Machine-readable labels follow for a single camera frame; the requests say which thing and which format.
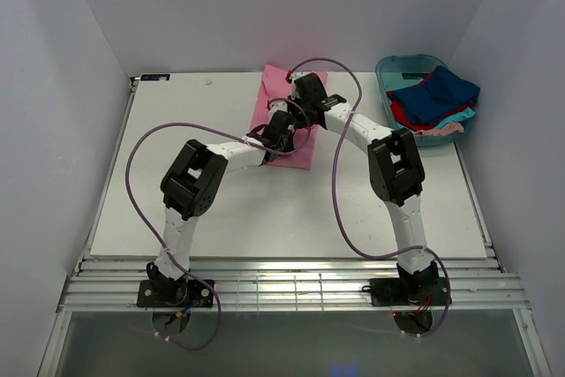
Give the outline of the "pink t shirt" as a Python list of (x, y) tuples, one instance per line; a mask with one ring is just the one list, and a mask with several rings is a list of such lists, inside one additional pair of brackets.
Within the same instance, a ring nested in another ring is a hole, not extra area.
[[(266, 65), (261, 74), (260, 88), (252, 115), (250, 129), (253, 130), (260, 124), (268, 123), (267, 104), (274, 98), (287, 98), (291, 94), (292, 86), (285, 80), (287, 71), (278, 69), (272, 65)], [(291, 156), (276, 158), (269, 166), (279, 168), (291, 168), (298, 170), (310, 170), (313, 166), (313, 156), (318, 135), (319, 126), (311, 128), (311, 134), (305, 145)]]

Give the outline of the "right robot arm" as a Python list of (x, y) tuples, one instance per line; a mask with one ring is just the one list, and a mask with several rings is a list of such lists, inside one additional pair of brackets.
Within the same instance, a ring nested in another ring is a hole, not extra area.
[(324, 84), (313, 72), (301, 77), (286, 76), (292, 85), (290, 98), (298, 105), (291, 109), (300, 124), (316, 124), (340, 136), (332, 162), (332, 202), (339, 213), (336, 172), (339, 153), (348, 140), (366, 154), (369, 182), (384, 202), (392, 222), (398, 277), (372, 279), (363, 290), (372, 304), (379, 306), (415, 305), (431, 300), (438, 287), (439, 271), (427, 240), (421, 216), (421, 193), (425, 171), (412, 133), (392, 130), (356, 111), (340, 95), (327, 95)]

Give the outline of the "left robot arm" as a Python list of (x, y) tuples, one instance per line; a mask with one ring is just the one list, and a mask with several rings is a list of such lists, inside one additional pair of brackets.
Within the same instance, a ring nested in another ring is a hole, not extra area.
[(180, 305), (188, 298), (188, 280), (195, 229), (212, 206), (225, 174), (272, 162), (294, 149), (296, 118), (285, 101), (269, 108), (269, 121), (246, 135), (244, 142), (205, 145), (188, 140), (162, 182), (165, 225), (157, 259), (147, 265), (147, 277), (157, 302)]

